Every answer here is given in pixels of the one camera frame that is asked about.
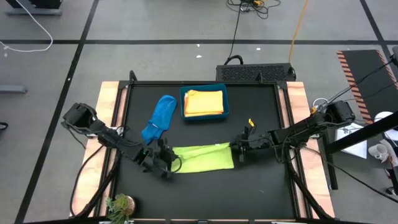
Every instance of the green towel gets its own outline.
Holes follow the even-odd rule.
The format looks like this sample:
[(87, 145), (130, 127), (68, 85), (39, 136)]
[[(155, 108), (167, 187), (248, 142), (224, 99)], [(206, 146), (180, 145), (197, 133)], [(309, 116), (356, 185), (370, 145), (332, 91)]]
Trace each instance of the green towel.
[[(209, 146), (173, 147), (173, 151), (182, 161), (178, 174), (234, 168), (229, 142)], [(172, 171), (179, 167), (180, 161), (174, 160)]]

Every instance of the small plant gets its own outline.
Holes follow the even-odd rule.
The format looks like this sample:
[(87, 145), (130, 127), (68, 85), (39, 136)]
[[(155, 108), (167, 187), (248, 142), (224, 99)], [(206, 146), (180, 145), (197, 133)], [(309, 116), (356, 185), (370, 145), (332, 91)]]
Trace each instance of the small plant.
[(135, 207), (133, 199), (124, 194), (117, 195), (114, 201), (108, 198), (106, 206), (109, 210), (108, 218), (112, 224), (123, 224), (124, 221), (128, 221)]

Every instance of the gray floor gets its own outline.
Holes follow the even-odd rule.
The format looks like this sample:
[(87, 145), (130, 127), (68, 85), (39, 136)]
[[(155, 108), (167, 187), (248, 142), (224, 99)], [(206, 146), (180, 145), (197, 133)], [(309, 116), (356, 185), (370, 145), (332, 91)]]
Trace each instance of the gray floor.
[[(93, 0), (64, 0), (62, 17), (37, 17), (56, 40), (78, 40)], [(367, 0), (386, 40), (398, 40), (395, 0)], [(268, 20), (243, 14), (237, 39), (290, 40), (304, 0), (284, 0), (270, 9)], [(0, 11), (9, 9), (0, 2)], [(100, 0), (88, 33), (91, 40), (231, 39), (236, 13), (222, 0), (127, 1)], [(28, 17), (0, 13), (0, 40), (46, 39)], [(359, 1), (310, 1), (300, 40), (377, 40)], [(229, 44), (85, 45), (68, 95), (65, 112), (74, 102), (95, 105), (103, 81), (125, 80), (133, 69), (139, 80), (214, 80), (215, 67), (226, 60)], [(13, 45), (18, 49), (45, 45)], [(246, 63), (286, 62), (289, 45), (235, 45)], [(305, 84), (308, 102), (329, 98), (347, 87), (337, 50), (378, 49), (379, 45), (296, 45), (292, 65)], [(23, 54), (0, 51), (0, 83), (25, 85), (26, 95), (0, 95), (0, 120), (10, 124), (0, 134), (0, 217), (12, 223), (24, 196), (56, 107), (76, 45), (56, 44), (48, 52)], [(347, 93), (341, 99), (352, 98)], [(358, 108), (351, 106), (358, 114)], [(82, 161), (83, 149), (57, 126), (25, 221), (68, 217), (68, 200)], [(347, 154), (336, 163), (379, 190), (390, 186), (383, 171)], [(331, 197), (342, 220), (395, 223), (396, 205), (338, 172), (340, 189)]]

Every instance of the folded yellow towel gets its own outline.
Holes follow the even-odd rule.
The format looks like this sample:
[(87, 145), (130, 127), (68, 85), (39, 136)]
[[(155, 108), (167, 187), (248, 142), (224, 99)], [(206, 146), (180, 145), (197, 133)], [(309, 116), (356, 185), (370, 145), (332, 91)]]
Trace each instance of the folded yellow towel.
[(185, 94), (185, 116), (222, 114), (223, 92), (190, 90)]
[[(233, 169), (231, 148), (229, 142), (209, 146), (173, 147), (174, 153), (182, 161), (180, 174), (204, 172), (219, 169)], [(180, 160), (172, 163), (172, 171), (180, 167)]]

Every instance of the wooden board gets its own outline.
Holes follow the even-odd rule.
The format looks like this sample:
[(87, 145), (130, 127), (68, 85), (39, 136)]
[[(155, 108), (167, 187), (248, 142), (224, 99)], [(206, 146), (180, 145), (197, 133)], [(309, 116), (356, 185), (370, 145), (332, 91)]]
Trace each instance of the wooden board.
[[(107, 126), (111, 125), (113, 110), (115, 106), (115, 99), (118, 92), (119, 82), (103, 82), (101, 91), (99, 93), (96, 111), (99, 119), (104, 121)], [(308, 107), (307, 96), (305, 94), (304, 85), (302, 82), (288, 82), (288, 92), (290, 105), (292, 107), (293, 119), (297, 123), (310, 115)], [(287, 119), (286, 105), (284, 105), (283, 91), (279, 92), (280, 101), (282, 106), (282, 116), (284, 117), (285, 125), (289, 125)], [(121, 124), (124, 102), (126, 97), (126, 91), (122, 92), (121, 104), (118, 112), (117, 126)], [(100, 145), (96, 139), (88, 141), (87, 150), (84, 156), (84, 160), (90, 156)], [(309, 148), (318, 150), (318, 144), (316, 140), (309, 140), (307, 143)], [(323, 207), (327, 214), (335, 216), (333, 206), (330, 200), (330, 194), (326, 182), (325, 173), (323, 170), (322, 160), (318, 154), (311, 151), (301, 150), (302, 163), (305, 173), (305, 180), (307, 187), (312, 195), (315, 197), (317, 202)], [(95, 193), (99, 186), (101, 171), (103, 168), (105, 149), (99, 152), (89, 163), (83, 172), (81, 173), (76, 191), (73, 199), (73, 210), (75, 213), (81, 211), (84, 206), (88, 203), (92, 195)], [(113, 162), (114, 152), (112, 153), (110, 162)], [(303, 202), (303, 196), (301, 191), (297, 189), (298, 205), (302, 217), (306, 217), (305, 207)], [(105, 200), (109, 195), (109, 186), (105, 191), (102, 199), (100, 215), (105, 215), (106, 207)]]

